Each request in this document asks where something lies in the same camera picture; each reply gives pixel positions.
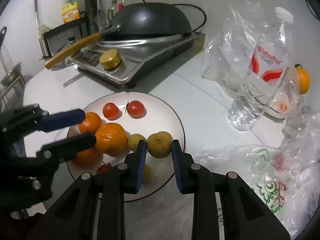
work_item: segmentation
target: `green fruit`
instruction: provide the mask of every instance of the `green fruit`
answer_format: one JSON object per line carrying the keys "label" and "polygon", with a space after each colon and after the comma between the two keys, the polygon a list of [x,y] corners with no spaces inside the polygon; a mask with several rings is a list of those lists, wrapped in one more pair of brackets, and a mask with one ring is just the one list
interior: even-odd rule
{"label": "green fruit", "polygon": [[148,164],[144,164],[143,174],[142,174],[142,183],[146,184],[150,181],[152,176],[151,168]]}
{"label": "green fruit", "polygon": [[141,134],[135,133],[135,134],[131,135],[128,139],[129,149],[132,150],[133,152],[135,152],[137,150],[138,143],[140,140],[146,141],[146,139]]}
{"label": "green fruit", "polygon": [[172,136],[168,132],[151,134],[147,139],[148,152],[155,158],[163,159],[171,152],[171,142]]}

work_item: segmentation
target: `wok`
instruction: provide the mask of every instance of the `wok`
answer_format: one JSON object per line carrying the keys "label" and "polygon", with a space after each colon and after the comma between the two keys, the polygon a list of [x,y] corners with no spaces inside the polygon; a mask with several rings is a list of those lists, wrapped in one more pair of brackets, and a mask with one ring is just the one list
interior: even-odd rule
{"label": "wok", "polygon": [[70,55],[76,54],[81,48],[98,41],[107,35],[125,39],[189,34],[191,26],[177,7],[166,3],[137,3],[124,7],[112,18],[110,27],[76,41],[66,49],[56,53],[44,63],[47,69]]}

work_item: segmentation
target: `plate rim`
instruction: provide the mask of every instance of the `plate rim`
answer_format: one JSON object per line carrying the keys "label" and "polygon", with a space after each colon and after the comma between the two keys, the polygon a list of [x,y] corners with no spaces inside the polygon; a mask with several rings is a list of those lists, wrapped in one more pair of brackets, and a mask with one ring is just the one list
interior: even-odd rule
{"label": "plate rim", "polygon": [[[154,98],[157,98],[157,99],[159,99],[160,101],[164,102],[167,106],[169,106],[169,107],[172,109],[172,111],[173,111],[173,112],[176,114],[176,116],[178,117],[179,122],[180,122],[181,127],[182,127],[182,132],[183,132],[183,150],[182,150],[182,151],[184,152],[184,150],[185,150],[185,148],[186,148],[186,134],[185,134],[185,132],[184,132],[184,128],[183,128],[183,124],[182,124],[182,122],[181,122],[181,119],[180,119],[180,117],[178,116],[177,112],[176,112],[166,101],[162,100],[161,98],[159,98],[159,97],[157,97],[157,96],[154,96],[154,95],[151,95],[151,94],[148,94],[148,93],[144,93],[144,92],[139,92],[139,91],[121,91],[121,92],[115,92],[115,93],[111,93],[111,94],[105,95],[105,96],[103,96],[103,97],[100,97],[100,98],[94,100],[93,102],[91,102],[90,104],[88,104],[84,109],[86,109],[87,107],[89,107],[90,105],[92,105],[93,103],[95,103],[96,101],[98,101],[98,100],[100,100],[100,99],[102,99],[102,98],[105,98],[105,97],[107,97],[107,96],[111,96],[111,95],[114,95],[114,94],[121,94],[121,93],[131,93],[131,92],[140,93],[140,94],[145,94],[145,95],[148,95],[148,96],[152,96],[152,97],[154,97]],[[71,171],[70,171],[68,162],[66,162],[66,164],[67,164],[67,168],[68,168],[68,171],[69,171],[71,177],[73,178],[74,181],[76,181],[76,179],[73,177],[73,175],[72,175],[72,173],[71,173]],[[148,194],[148,195],[146,195],[146,196],[144,196],[144,197],[141,197],[141,198],[134,199],[134,200],[124,201],[124,203],[129,203],[129,202],[138,201],[138,200],[141,200],[141,199],[144,199],[144,198],[146,198],[146,197],[149,197],[149,196],[153,195],[154,193],[156,193],[156,192],[158,192],[159,190],[161,190],[165,185],[167,185],[168,182],[172,179],[173,176],[174,176],[174,172],[173,172],[173,174],[170,176],[170,178],[169,178],[161,187],[159,187],[157,190],[151,192],[150,194]]]}

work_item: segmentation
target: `white bottle cap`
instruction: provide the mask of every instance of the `white bottle cap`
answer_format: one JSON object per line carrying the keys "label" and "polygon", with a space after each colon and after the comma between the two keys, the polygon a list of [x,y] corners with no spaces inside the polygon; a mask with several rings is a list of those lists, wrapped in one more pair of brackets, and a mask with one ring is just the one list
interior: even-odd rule
{"label": "white bottle cap", "polygon": [[291,14],[291,12],[287,11],[286,9],[282,7],[276,7],[275,14],[277,17],[285,20],[286,22],[293,24],[293,15]]}

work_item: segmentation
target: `cherry tomato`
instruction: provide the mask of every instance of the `cherry tomato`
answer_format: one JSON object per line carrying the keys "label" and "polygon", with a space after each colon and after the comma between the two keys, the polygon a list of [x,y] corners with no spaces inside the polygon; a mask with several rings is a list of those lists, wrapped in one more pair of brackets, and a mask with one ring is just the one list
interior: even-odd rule
{"label": "cherry tomato", "polygon": [[99,167],[99,169],[97,170],[97,175],[98,174],[102,174],[105,173],[107,171],[109,171],[112,168],[112,166],[110,165],[110,163],[108,164],[103,164]]}
{"label": "cherry tomato", "polygon": [[112,120],[118,117],[119,108],[114,103],[107,103],[103,109],[102,113],[105,118]]}
{"label": "cherry tomato", "polygon": [[142,117],[144,115],[144,105],[140,101],[131,101],[127,103],[126,111],[131,117]]}

